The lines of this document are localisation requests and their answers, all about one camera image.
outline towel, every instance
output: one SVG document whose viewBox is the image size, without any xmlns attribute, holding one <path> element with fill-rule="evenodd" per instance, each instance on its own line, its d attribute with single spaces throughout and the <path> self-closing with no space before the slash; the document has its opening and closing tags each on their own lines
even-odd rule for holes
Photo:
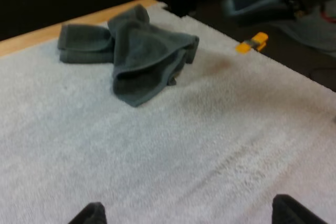
<svg viewBox="0 0 336 224">
<path fill-rule="evenodd" d="M 131 106 L 156 96 L 194 60 L 199 38 L 173 33 L 150 24 L 138 5 L 108 21 L 108 28 L 63 26 L 58 48 L 65 63 L 112 62 L 113 93 Z"/>
<path fill-rule="evenodd" d="M 138 109 L 110 64 L 69 65 L 57 41 L 0 57 L 0 223 L 67 224 L 102 202 L 109 224 L 270 224 L 288 194 L 336 220 L 336 93 L 191 17 L 178 85 Z"/>
</svg>

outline orange clip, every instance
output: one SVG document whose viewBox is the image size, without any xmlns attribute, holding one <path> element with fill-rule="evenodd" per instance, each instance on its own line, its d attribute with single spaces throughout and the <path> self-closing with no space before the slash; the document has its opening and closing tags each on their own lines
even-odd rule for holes
<svg viewBox="0 0 336 224">
<path fill-rule="evenodd" d="M 236 51 L 242 54 L 249 52 L 251 49 L 255 49 L 258 52 L 266 47 L 266 42 L 268 40 L 268 35 L 265 33 L 258 33 L 250 40 L 245 40 L 243 43 L 236 47 Z"/>
</svg>

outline wooden table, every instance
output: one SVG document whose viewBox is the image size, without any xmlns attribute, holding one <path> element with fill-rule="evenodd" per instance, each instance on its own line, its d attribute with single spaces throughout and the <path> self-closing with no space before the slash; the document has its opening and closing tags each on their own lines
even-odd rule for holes
<svg viewBox="0 0 336 224">
<path fill-rule="evenodd" d="M 136 0 L 123 5 L 118 5 L 109 9 L 101 10 L 96 13 L 92 13 L 86 16 L 75 18 L 64 23 L 82 23 L 95 25 L 107 21 L 108 19 L 117 16 L 119 13 L 124 12 L 125 10 L 141 4 L 144 7 L 151 6 L 157 3 L 156 0 Z M 27 47 L 31 47 L 35 44 L 57 38 L 59 36 L 62 24 L 56 24 L 42 28 L 36 31 L 32 31 L 27 34 L 19 35 L 14 38 L 0 41 L 0 57 L 11 52 L 19 51 Z"/>
</svg>

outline towel fold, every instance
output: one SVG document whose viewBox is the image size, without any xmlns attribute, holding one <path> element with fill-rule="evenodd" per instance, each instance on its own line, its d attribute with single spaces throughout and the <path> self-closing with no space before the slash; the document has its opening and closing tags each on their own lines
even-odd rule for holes
<svg viewBox="0 0 336 224">
<path fill-rule="evenodd" d="M 138 5 L 108 21 L 108 28 L 63 26 L 58 48 L 65 63 L 114 64 L 113 93 L 131 106 L 157 95 L 186 63 L 192 63 L 199 38 L 173 33 L 150 24 Z"/>
</svg>

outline table surface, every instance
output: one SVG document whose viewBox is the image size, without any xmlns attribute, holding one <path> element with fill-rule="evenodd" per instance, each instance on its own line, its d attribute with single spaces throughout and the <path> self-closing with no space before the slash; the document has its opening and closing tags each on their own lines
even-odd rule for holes
<svg viewBox="0 0 336 224">
<path fill-rule="evenodd" d="M 94 24 L 98 24 L 101 22 L 105 22 L 108 19 L 114 16 L 117 16 L 119 13 L 124 12 L 125 10 L 137 4 L 141 4 L 144 7 L 148 7 L 155 3 L 157 3 L 156 0 L 131 1 L 131 2 L 128 2 L 122 5 L 118 5 L 112 8 L 101 10 L 96 13 L 78 17 L 78 18 L 75 18 L 75 19 L 60 23 L 60 24 L 55 24 L 52 26 L 48 26 L 48 27 L 36 30 L 36 31 L 32 31 L 30 33 L 16 36 L 14 38 L 0 41 L 0 57 L 58 37 L 62 24 L 83 23 L 83 24 L 94 25 Z"/>
</svg>

